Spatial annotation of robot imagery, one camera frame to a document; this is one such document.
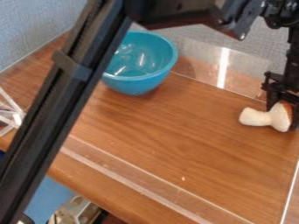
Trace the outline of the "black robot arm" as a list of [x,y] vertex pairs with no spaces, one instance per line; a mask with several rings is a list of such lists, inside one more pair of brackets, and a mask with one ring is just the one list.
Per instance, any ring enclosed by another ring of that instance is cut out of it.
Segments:
[[284,72],[265,72],[265,108],[291,104],[289,128],[299,128],[299,0],[124,0],[125,14],[148,29],[201,24],[236,40],[256,18],[268,28],[288,30]]

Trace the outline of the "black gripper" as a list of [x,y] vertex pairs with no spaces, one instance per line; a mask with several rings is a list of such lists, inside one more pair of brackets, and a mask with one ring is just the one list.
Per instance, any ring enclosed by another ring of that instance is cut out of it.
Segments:
[[299,127],[299,50],[288,50],[284,73],[264,73],[265,80],[261,89],[265,91],[265,110],[276,103],[287,101],[292,103],[291,130]]

